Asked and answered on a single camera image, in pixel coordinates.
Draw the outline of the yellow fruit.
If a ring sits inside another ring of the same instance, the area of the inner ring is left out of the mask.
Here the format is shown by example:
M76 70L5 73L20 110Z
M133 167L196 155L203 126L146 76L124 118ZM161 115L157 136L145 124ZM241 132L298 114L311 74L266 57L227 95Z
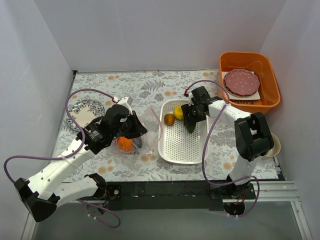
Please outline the yellow fruit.
M173 115L177 120L182 121L184 119L182 107L181 106L175 107L173 110Z

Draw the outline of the clear zip top bag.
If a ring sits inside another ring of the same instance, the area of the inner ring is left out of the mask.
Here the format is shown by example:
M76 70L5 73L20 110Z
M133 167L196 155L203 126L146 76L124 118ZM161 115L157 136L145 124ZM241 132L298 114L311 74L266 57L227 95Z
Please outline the clear zip top bag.
M117 138L110 146L113 153L151 155L156 150L156 146L163 136L163 124L152 105L147 108L141 117L139 117L139 120L147 129L147 133L141 136L144 144L142 150L136 151L135 146L133 145L132 151L123 152L118 148L117 140L119 138Z

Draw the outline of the orange fruit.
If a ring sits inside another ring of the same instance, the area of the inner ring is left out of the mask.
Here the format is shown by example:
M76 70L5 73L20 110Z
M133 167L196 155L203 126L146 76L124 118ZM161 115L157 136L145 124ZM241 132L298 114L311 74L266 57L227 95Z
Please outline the orange fruit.
M117 140L117 146L121 151L126 153L132 151L134 148L132 140L127 139L124 136Z

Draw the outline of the brown kiwi fruit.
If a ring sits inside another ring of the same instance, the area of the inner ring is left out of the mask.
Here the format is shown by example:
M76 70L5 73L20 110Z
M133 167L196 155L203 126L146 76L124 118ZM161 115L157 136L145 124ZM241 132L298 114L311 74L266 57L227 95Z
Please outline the brown kiwi fruit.
M175 124L175 116L171 113L167 113L165 116L164 116L164 123L167 125L167 126L173 126Z

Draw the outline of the green avocado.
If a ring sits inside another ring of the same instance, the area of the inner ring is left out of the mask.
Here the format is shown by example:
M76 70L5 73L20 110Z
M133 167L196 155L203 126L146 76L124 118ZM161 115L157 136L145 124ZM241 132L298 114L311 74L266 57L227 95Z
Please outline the green avocado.
M192 134L195 131L195 128L196 128L196 123L190 123L186 125L186 129L190 134Z

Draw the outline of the purple eggplant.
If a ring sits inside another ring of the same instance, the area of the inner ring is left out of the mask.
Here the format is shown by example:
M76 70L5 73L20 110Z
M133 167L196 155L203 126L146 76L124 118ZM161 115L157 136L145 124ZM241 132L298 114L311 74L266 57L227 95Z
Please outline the purple eggplant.
M132 140L132 143L136 149L136 151L141 151L144 147L143 138L137 137Z

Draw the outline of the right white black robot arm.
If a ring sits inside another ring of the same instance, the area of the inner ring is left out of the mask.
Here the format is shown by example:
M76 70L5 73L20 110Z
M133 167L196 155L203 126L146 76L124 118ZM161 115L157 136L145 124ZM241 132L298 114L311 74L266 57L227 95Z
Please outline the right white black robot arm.
M250 113L233 107L222 98L211 97L203 86L185 92L188 103L182 109L184 126L190 130L208 117L233 128L238 157L225 183L215 183L222 194L237 199L248 189L257 163L274 147L274 141L261 112Z

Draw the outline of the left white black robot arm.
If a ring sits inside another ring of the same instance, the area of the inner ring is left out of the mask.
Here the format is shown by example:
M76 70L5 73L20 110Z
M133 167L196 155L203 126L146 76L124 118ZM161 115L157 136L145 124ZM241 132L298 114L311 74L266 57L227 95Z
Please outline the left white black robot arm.
M77 199L93 197L101 200L107 194L107 182L99 174L89 174L70 183L65 183L65 179L115 139L136 139L147 132L135 111L115 104L104 116L93 119L77 134L60 155L60 160L49 163L28 179L17 179L14 187L36 222L46 220L58 207Z

